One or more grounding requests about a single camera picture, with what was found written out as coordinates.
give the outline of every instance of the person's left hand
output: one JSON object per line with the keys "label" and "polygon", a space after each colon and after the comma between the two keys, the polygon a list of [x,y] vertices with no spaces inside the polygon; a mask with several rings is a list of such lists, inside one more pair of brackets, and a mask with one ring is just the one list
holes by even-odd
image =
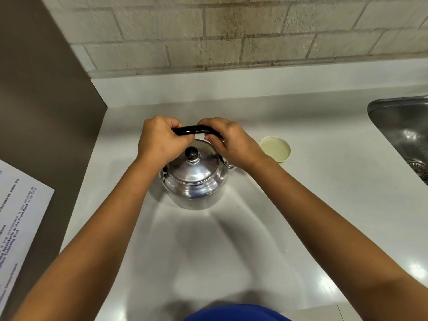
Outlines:
{"label": "person's left hand", "polygon": [[195,140],[195,135],[178,136],[172,128],[182,127],[177,118],[155,116],[146,119],[138,143],[137,161],[149,162],[153,167],[162,169],[174,160]]}

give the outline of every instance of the brick wall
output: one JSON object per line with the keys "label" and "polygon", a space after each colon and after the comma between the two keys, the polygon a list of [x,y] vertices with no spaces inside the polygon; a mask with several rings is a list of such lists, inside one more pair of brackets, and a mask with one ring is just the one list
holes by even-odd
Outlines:
{"label": "brick wall", "polygon": [[428,0],[44,0],[93,78],[428,56]]}

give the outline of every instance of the person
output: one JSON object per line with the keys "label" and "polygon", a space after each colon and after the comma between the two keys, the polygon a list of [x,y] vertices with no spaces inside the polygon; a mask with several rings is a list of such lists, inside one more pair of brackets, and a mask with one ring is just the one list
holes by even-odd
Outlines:
{"label": "person", "polygon": [[[214,135],[205,139],[254,178],[363,320],[428,320],[428,288],[267,156],[238,123],[216,117],[199,124],[220,132],[224,141]],[[171,130],[181,126],[176,118],[145,120],[135,161],[37,281],[13,321],[95,319],[153,178],[195,138]],[[287,319],[264,307],[230,305],[202,309],[188,320]]]}

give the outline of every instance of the kettle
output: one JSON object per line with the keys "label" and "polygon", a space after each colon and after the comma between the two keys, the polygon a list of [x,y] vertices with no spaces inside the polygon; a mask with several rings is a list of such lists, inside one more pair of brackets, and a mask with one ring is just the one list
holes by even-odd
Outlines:
{"label": "kettle", "polygon": [[[214,134],[222,139],[219,132],[205,125],[174,128],[173,131],[177,135]],[[194,140],[163,167],[159,178],[175,204],[189,210],[201,210],[211,207],[223,196],[229,170],[233,168],[211,143]]]}

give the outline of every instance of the blue clothing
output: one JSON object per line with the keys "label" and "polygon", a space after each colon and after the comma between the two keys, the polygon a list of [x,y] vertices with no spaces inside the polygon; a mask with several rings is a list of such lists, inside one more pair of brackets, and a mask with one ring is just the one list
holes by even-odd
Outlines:
{"label": "blue clothing", "polygon": [[233,304],[202,309],[184,321],[291,321],[265,307]]}

